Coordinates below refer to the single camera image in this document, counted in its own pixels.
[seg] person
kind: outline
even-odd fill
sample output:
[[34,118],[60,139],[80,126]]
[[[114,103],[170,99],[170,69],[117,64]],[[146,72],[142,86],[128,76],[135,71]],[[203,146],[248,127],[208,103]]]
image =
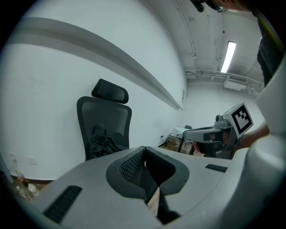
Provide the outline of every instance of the person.
[[[262,39],[257,54],[257,61],[261,66],[265,87],[271,80],[273,74],[276,72],[285,49],[282,42],[285,41],[284,25],[282,25],[283,12],[279,12],[281,7],[278,2],[275,6],[270,7],[268,1],[261,0],[203,0],[212,9],[218,12],[226,10],[235,12],[251,12],[258,19],[258,25],[261,30]],[[270,133],[267,124],[264,122],[256,130],[244,134],[234,153],[242,148],[250,147],[257,139],[267,136]],[[227,144],[229,134],[223,133],[223,143]],[[193,142],[194,149],[200,151],[196,142]]]

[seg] mesh vent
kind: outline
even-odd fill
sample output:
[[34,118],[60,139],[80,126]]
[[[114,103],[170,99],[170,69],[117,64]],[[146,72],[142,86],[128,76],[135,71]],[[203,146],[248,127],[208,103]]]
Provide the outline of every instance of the mesh vent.
[[119,168],[119,172],[125,180],[139,185],[144,162],[144,151],[142,151],[123,163]]
[[44,212],[44,215],[56,223],[60,223],[68,212],[69,208],[75,202],[82,188],[78,186],[69,186],[55,200],[55,202]]
[[230,75],[230,76],[229,76],[229,79],[230,79],[230,80],[233,80],[233,81],[239,81],[239,82],[244,83],[244,84],[247,83],[247,80],[246,80],[246,79],[240,78],[240,77],[237,77],[237,76],[232,76],[232,75]]

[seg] pipe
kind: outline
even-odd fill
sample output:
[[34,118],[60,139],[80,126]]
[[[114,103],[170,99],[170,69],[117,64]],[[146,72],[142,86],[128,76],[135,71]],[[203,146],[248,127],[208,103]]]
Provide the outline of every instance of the pipe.
[[175,4],[177,10],[178,10],[179,13],[180,13],[180,16],[181,16],[181,18],[182,18],[182,20],[183,20],[183,22],[184,22],[185,28],[186,28],[186,30],[187,30],[187,33],[188,33],[188,36],[189,36],[189,41],[190,41],[190,43],[191,43],[191,47],[192,47],[192,50],[193,50],[193,63],[194,63],[194,66],[195,66],[195,72],[197,72],[197,67],[196,67],[196,57],[197,57],[197,54],[196,54],[196,52],[195,52],[195,50],[194,50],[194,47],[193,47],[193,40],[192,40],[192,37],[191,37],[191,33],[189,32],[188,25],[187,25],[187,23],[186,23],[186,21],[185,21],[185,18],[184,18],[184,16],[183,16],[183,13],[182,13],[180,7],[178,6],[178,4],[177,4],[177,2],[176,2],[175,0],[173,0],[173,2],[174,2],[174,4]]
[[226,76],[218,76],[218,75],[200,75],[200,76],[197,76],[197,75],[195,75],[195,74],[186,74],[187,76],[196,76],[196,77],[198,77],[198,78],[200,78],[200,77],[209,77],[209,78],[211,78],[211,77],[214,77],[214,78],[221,78],[221,83],[223,82],[223,80],[224,79],[226,79],[227,77]]
[[250,68],[250,70],[246,73],[246,76],[247,77],[249,77],[249,76],[251,76],[253,73],[254,73],[254,71],[257,69],[257,66],[258,66],[258,61],[257,61],[257,59],[256,59],[256,61],[254,62],[254,64],[251,66],[251,68]]
[[249,90],[249,92],[248,92],[249,94],[255,95],[255,96],[260,96],[260,94],[256,93],[256,91],[254,89],[249,88],[249,87],[246,87],[246,89]]
[[[216,76],[223,76],[223,77],[225,77],[225,78],[227,77],[227,75],[237,76],[237,77],[240,77],[240,78],[243,78],[243,79],[247,79],[247,80],[250,80],[250,81],[256,82],[256,83],[258,83],[258,84],[262,84],[262,85],[264,85],[264,83],[263,83],[263,82],[260,82],[260,81],[254,80],[254,79],[249,78],[249,77],[246,77],[246,76],[237,75],[237,74],[232,74],[232,73],[221,73],[221,72],[218,72],[218,71],[211,71],[211,70],[202,70],[202,74],[203,74],[203,72],[211,72],[211,73],[215,73],[215,75],[216,75]],[[191,75],[191,74],[193,74],[193,73],[188,72],[188,71],[186,71],[185,73],[186,73],[186,75]]]

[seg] mesh chair back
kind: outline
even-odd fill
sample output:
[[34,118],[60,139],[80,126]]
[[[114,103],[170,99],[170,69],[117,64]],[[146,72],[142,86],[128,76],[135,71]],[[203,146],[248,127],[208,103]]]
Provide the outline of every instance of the mesh chair back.
[[77,116],[84,142],[86,160],[89,159],[93,127],[101,124],[117,145],[129,148],[130,107],[100,98],[82,97],[77,101]]

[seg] air vent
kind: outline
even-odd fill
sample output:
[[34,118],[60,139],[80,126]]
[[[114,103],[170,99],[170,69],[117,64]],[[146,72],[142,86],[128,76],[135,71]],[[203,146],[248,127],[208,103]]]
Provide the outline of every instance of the air vent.
[[69,208],[75,202],[82,188],[78,186],[69,186],[55,200],[55,202],[44,212],[44,215],[56,223],[60,223],[68,212]]
[[232,76],[232,75],[230,75],[230,76],[229,76],[229,80],[236,81],[236,82],[240,82],[240,83],[243,83],[243,84],[246,84],[246,83],[247,83],[247,79],[240,78],[240,77],[238,77],[238,76]]
[[207,164],[205,166],[205,168],[215,170],[215,171],[219,171],[222,173],[225,173],[227,171],[227,167],[223,167],[223,166],[219,166],[219,165],[213,165],[213,164]]
[[223,85],[225,88],[230,88],[236,91],[245,89],[247,87],[247,80],[238,76],[228,75]]

